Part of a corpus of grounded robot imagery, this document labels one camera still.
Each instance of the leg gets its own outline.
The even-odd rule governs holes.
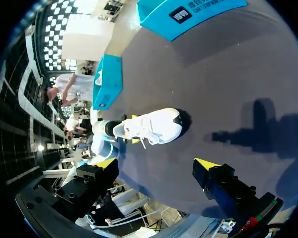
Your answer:
[[[120,194],[118,194],[117,196],[115,196],[112,201],[117,205],[127,202],[128,200],[130,200],[133,196],[135,196],[137,194],[137,191],[134,189],[130,189],[126,192],[122,192]]]
[[[144,206],[147,202],[148,202],[148,198],[145,197],[145,198],[139,199],[135,202],[129,202],[127,204],[119,206],[118,209],[124,216],[126,216],[126,215],[132,213],[132,211],[134,211],[135,209]]]

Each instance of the cable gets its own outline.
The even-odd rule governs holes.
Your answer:
[[[147,216],[152,215],[152,214],[154,214],[154,213],[157,213],[157,212],[159,212],[159,211],[161,211],[161,210],[162,210],[162,209],[158,209],[158,210],[156,210],[156,211],[154,211],[154,212],[151,212],[151,213],[149,213],[149,214],[143,215],[143,216],[141,216],[141,217],[137,217],[137,218],[134,218],[134,219],[132,219],[132,220],[129,220],[129,221],[126,221],[126,222],[122,222],[122,223],[119,223],[119,224],[113,224],[113,225],[110,225],[110,226],[97,226],[97,225],[94,225],[94,224],[91,224],[91,225],[94,226],[94,227],[96,227],[96,228],[92,228],[93,230],[96,230],[96,229],[98,229],[98,228],[117,227],[117,226],[120,226],[120,225],[123,225],[123,224],[127,224],[127,223],[130,223],[130,222],[133,222],[133,221],[142,219],[143,217],[147,217]]]

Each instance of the shoelace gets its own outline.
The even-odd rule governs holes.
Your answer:
[[[141,117],[139,121],[135,120],[131,127],[126,128],[128,129],[126,131],[132,135],[131,137],[139,137],[144,149],[146,149],[144,139],[147,139],[151,145],[156,145],[160,142],[160,136],[153,132],[150,118]]]

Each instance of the gray floor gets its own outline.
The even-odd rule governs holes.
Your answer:
[[[105,112],[185,110],[192,124],[165,145],[121,145],[120,178],[176,209],[224,215],[192,176],[195,157],[228,163],[257,196],[298,200],[298,43],[262,0],[225,12],[173,42],[141,28],[123,51],[124,90]]]

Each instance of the bolt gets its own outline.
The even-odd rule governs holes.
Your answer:
[[[75,196],[74,193],[70,193],[70,194],[69,194],[69,199],[70,199],[70,200],[73,200],[73,199],[75,199],[75,198],[76,198],[76,196]]]
[[[26,207],[27,207],[27,209],[31,210],[31,209],[34,208],[34,205],[33,205],[32,203],[28,202],[28,203],[26,204]]]
[[[36,203],[41,203],[43,201],[41,197],[35,197],[34,200],[36,201]]]
[[[62,190],[62,188],[60,187],[60,186],[56,186],[55,187],[55,192],[56,193],[61,193],[63,190]]]

